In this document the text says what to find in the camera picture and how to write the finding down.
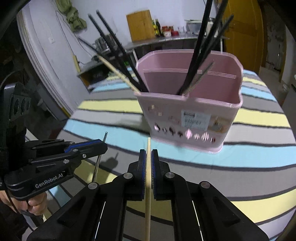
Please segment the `green cloth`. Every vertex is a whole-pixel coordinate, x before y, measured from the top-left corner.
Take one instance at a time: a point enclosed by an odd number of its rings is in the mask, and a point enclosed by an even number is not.
[[[67,16],[72,32],[77,32],[87,27],[86,22],[78,17],[78,10],[72,6],[70,0],[56,0],[58,10]]]

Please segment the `human hand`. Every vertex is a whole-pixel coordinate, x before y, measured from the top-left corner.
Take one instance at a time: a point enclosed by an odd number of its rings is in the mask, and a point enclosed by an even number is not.
[[[0,200],[9,206],[14,212],[15,209],[13,208],[12,204],[10,203],[5,191],[0,191]],[[38,216],[42,215],[45,210],[47,209],[47,194],[41,193],[31,199],[29,201],[18,201],[15,198],[11,197],[11,200],[15,207],[20,211],[29,211],[30,213]]]

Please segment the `screw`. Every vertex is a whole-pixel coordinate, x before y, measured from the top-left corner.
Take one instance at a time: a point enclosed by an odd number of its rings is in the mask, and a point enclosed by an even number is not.
[[[127,172],[127,173],[125,173],[125,174],[123,175],[123,177],[124,177],[125,179],[130,179],[130,178],[133,177],[133,175],[132,175],[130,172]]]
[[[165,174],[165,176],[166,176],[167,178],[173,178],[173,177],[175,176],[175,174],[172,173],[172,172],[167,172],[167,173]]]
[[[208,189],[210,187],[210,184],[208,182],[202,182],[200,185],[206,189]]]
[[[90,183],[90,184],[88,185],[89,189],[96,189],[97,186],[98,186],[98,184],[96,184],[96,183]]]

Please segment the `striped tablecloth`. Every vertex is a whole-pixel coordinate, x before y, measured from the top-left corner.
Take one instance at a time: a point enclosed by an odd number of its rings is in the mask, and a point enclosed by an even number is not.
[[[171,171],[186,180],[207,180],[274,240],[296,206],[296,146],[289,122],[266,85],[244,71],[243,105],[218,154],[207,154],[151,140]],[[129,87],[116,77],[101,82],[71,116],[58,138],[81,142],[103,139],[97,182],[125,173],[146,149],[149,127]],[[48,192],[47,217],[91,182],[96,158],[83,160],[76,177]],[[151,240],[174,240],[170,202],[152,200]],[[124,238],[144,240],[144,203],[128,202]]]

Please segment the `pink plastic basket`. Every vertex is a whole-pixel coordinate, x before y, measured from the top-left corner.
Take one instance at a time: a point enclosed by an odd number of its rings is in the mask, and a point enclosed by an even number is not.
[[[243,67],[228,53],[212,51],[198,73],[213,67],[187,96],[176,96],[186,77],[193,50],[158,50],[136,67],[149,93],[135,93],[152,138],[217,153],[242,106]]]

